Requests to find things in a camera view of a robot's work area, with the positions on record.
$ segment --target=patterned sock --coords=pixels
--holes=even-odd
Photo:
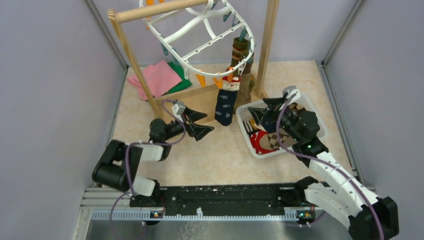
[[[228,126],[233,121],[233,110],[237,92],[224,89],[219,90],[215,106],[215,119],[223,126]]]

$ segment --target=sock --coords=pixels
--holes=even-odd
[[[233,110],[237,92],[224,89],[219,90],[215,106],[215,119],[223,126],[228,126],[233,121]]]

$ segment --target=wooden bar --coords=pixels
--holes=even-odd
[[[262,46],[260,47],[259,67],[255,84],[255,91],[259,96],[264,89],[265,74],[267,72],[268,58],[270,57],[270,49],[273,42],[279,2],[280,0],[268,0],[268,7],[266,8]]]
[[[145,77],[142,74],[142,70],[140,69],[139,62],[137,61],[136,56],[134,55],[134,52],[131,49],[130,43],[128,42],[127,36],[125,35],[124,29],[122,28],[121,24],[116,20],[115,11],[113,9],[107,11],[107,16],[110,22],[112,23],[113,29],[115,30],[116,35],[123,46],[125,54],[128,57],[132,68],[134,69],[135,75],[137,76],[138,81],[140,82],[141,87],[143,88],[146,94],[147,100],[150,103],[151,108],[153,109],[155,117],[161,118],[162,111],[159,109],[158,105],[155,102],[155,99],[153,98],[152,93],[150,92],[149,86],[147,85]]]
[[[172,11],[186,9],[202,4],[207,4],[208,0],[172,0],[151,6],[140,7],[127,11],[121,11],[116,14],[116,20],[119,23],[126,23],[145,17],[151,17],[159,14],[165,14]]]

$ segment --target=white laundry basket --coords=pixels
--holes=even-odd
[[[317,112],[317,110],[312,105],[309,98],[304,93],[302,93],[301,97],[296,101],[296,103],[304,106],[304,108],[308,111]],[[253,154],[253,156],[255,156],[258,159],[264,159],[264,158],[267,158],[267,157],[271,157],[271,156],[286,152],[286,150],[284,150],[283,148],[280,147],[279,150],[276,150],[276,151],[273,151],[273,152],[270,152],[270,153],[257,154],[256,150],[252,146],[250,137],[249,137],[248,133],[246,132],[243,121],[249,120],[249,119],[252,118],[251,113],[248,111],[248,107],[265,108],[266,106],[267,105],[265,104],[264,101],[259,100],[259,101],[255,101],[255,102],[251,102],[251,103],[248,103],[248,104],[241,105],[235,111],[235,115],[237,116],[237,122],[238,122],[238,125],[240,126],[241,133],[243,134],[243,138],[246,141],[246,144],[247,144],[248,148],[250,149],[250,152]],[[320,116],[318,116],[318,114],[317,114],[317,118],[318,118],[318,124],[320,126],[320,130],[318,131],[317,136],[320,140],[324,140],[328,135],[328,130],[327,130],[327,127],[324,125],[324,121],[322,120],[322,118]]]

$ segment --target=pink towel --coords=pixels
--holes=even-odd
[[[182,80],[180,76],[168,65],[165,60],[156,65],[149,65],[142,70],[145,81],[151,94],[157,98],[167,93]],[[128,81],[138,89],[138,96],[147,101],[147,96],[136,75],[128,77]]]

